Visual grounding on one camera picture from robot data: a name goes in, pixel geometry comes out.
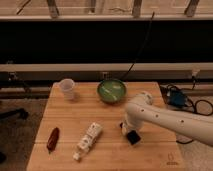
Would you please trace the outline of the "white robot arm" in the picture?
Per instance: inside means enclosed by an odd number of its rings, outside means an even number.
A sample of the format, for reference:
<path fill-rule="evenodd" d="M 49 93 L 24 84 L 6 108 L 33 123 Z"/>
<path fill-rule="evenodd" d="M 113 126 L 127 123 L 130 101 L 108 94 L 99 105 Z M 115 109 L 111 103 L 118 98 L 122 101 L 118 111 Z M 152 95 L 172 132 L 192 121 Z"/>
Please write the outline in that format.
<path fill-rule="evenodd" d="M 120 126 L 124 136 L 135 135 L 135 138 L 129 139 L 132 144 L 140 140 L 137 132 L 143 121 L 213 147 L 213 117 L 156 107 L 152 95 L 146 91 L 137 94 L 125 105 L 124 120 Z"/>

